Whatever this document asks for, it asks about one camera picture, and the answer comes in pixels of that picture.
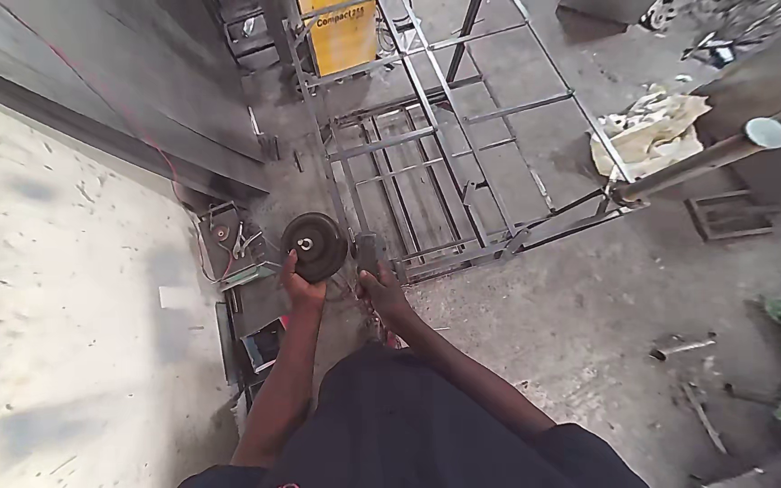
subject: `wheel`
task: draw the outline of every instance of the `wheel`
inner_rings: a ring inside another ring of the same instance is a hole
[[[348,239],[339,225],[319,212],[296,217],[282,233],[282,250],[297,251],[294,271],[309,283],[330,278],[348,254]]]

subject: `steel pipe end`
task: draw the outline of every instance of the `steel pipe end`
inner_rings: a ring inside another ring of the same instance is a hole
[[[756,117],[743,126],[743,133],[752,143],[765,150],[781,148],[781,122],[770,117]]]

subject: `white wall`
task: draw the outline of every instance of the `white wall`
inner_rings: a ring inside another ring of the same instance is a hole
[[[167,181],[0,108],[0,486],[167,487],[224,462],[190,229]],[[160,286],[190,298],[162,308]]]

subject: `metal pipe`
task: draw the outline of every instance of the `metal pipe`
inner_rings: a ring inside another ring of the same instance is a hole
[[[472,27],[475,25],[475,18],[478,17],[478,10],[480,8],[481,0],[469,1],[469,7],[466,9],[466,17],[462,18],[462,27],[460,28],[461,38],[465,38],[472,33]],[[450,58],[450,66],[448,67],[448,76],[445,78],[445,81],[448,83],[454,81],[454,78],[456,78],[456,72],[460,69],[463,49],[463,44],[458,44],[456,48],[454,48],[454,55]]]
[[[700,349],[701,347],[712,346],[713,344],[716,344],[716,339],[709,338],[707,340],[689,342],[674,347],[655,348],[650,351],[650,357],[656,358],[659,361],[667,361],[667,357],[676,352],[691,351],[692,349]]]
[[[713,144],[706,150],[616,190],[624,202],[636,202],[649,194],[691,180],[726,164],[763,150],[781,148],[781,122],[757,117],[743,126],[743,133]]]

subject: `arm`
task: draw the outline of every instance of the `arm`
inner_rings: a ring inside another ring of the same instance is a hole
[[[281,275],[291,297],[291,319],[273,370],[245,419],[243,437],[233,453],[232,465],[273,466],[309,411],[326,283],[310,285],[294,272],[295,264],[297,253],[291,251]]]
[[[451,345],[421,320],[384,263],[379,264],[379,270],[379,280],[366,271],[361,272],[360,285],[385,327],[403,338],[415,354],[523,440],[531,441],[538,433],[556,425],[514,386]]]

